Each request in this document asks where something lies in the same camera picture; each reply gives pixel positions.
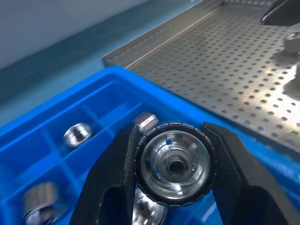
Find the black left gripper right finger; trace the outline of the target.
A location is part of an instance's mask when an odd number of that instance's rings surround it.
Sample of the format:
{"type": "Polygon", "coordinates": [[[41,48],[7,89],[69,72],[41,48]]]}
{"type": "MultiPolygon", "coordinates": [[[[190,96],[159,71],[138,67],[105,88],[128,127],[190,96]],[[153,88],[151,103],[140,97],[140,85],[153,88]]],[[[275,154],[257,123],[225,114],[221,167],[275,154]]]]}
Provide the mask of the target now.
{"type": "Polygon", "coordinates": [[[228,129],[203,123],[215,149],[213,195],[223,225],[294,225],[294,205],[271,172],[228,129]]]}

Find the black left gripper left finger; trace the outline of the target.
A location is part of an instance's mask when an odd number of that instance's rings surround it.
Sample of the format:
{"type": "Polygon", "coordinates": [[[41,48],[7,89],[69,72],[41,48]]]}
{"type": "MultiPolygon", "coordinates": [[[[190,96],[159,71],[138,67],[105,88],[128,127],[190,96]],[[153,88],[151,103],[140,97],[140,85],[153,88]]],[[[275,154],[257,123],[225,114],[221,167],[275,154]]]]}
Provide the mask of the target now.
{"type": "Polygon", "coordinates": [[[122,128],[91,167],[69,225],[131,225],[139,128],[122,128]]]}

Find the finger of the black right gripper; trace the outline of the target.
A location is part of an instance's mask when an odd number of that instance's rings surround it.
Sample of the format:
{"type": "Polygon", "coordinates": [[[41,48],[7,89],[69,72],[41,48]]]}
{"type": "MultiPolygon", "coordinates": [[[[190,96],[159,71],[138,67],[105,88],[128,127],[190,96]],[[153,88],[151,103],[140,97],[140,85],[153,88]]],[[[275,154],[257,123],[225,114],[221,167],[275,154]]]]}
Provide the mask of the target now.
{"type": "Polygon", "coordinates": [[[276,0],[261,18],[262,25],[293,26],[300,23],[300,0],[276,0]]]}

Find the metal roller with black rim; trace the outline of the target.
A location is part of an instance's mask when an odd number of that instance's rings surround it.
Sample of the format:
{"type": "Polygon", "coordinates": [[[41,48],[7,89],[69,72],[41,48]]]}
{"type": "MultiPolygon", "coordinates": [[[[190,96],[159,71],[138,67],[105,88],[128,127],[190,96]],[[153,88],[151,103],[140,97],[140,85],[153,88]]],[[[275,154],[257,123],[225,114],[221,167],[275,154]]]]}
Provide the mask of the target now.
{"type": "Polygon", "coordinates": [[[152,201],[186,206],[199,201],[217,174],[213,143],[199,129],[184,123],[156,126],[140,138],[135,154],[139,188],[152,201]]]}

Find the blue plastic divided tray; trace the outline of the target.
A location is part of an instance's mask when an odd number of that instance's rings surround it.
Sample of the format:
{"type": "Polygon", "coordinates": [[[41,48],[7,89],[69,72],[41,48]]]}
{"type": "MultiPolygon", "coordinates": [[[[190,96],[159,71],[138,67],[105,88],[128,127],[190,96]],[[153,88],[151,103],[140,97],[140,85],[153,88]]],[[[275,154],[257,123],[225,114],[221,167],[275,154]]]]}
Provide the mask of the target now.
{"type": "Polygon", "coordinates": [[[0,128],[0,225],[300,225],[300,166],[113,67],[0,128]]]}

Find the perforated steel tray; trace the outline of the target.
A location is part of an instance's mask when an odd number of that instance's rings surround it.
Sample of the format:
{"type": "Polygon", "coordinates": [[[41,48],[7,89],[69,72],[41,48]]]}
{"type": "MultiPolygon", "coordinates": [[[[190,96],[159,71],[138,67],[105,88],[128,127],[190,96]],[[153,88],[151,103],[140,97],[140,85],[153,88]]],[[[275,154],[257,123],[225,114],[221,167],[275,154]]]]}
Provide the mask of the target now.
{"type": "Polygon", "coordinates": [[[300,53],[293,26],[260,22],[272,0],[205,0],[107,54],[104,64],[162,88],[300,153],[300,101],[283,86],[300,53]]]}

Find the silver metal roller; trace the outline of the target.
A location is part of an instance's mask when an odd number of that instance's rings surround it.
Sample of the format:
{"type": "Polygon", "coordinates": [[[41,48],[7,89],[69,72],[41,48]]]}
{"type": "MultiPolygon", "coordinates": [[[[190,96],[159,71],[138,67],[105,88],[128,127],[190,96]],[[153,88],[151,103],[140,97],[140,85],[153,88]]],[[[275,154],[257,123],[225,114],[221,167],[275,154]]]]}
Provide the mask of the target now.
{"type": "Polygon", "coordinates": [[[300,101],[300,69],[296,69],[294,78],[283,86],[283,90],[288,97],[300,101]]]}
{"type": "Polygon", "coordinates": [[[166,206],[152,201],[140,188],[135,189],[132,225],[164,225],[166,215],[166,206]]]}
{"type": "Polygon", "coordinates": [[[92,127],[86,123],[77,123],[71,126],[63,136],[64,143],[69,148],[77,148],[93,135],[92,127]]]}
{"type": "Polygon", "coordinates": [[[289,34],[283,40],[284,53],[295,54],[300,53],[300,31],[289,34]]]}
{"type": "Polygon", "coordinates": [[[150,112],[142,112],[134,119],[134,128],[132,133],[134,135],[145,135],[157,126],[159,122],[158,117],[150,112]]]}
{"type": "Polygon", "coordinates": [[[53,182],[43,182],[31,187],[23,195],[22,216],[25,225],[52,225],[59,216],[60,202],[58,187],[53,182]]]}

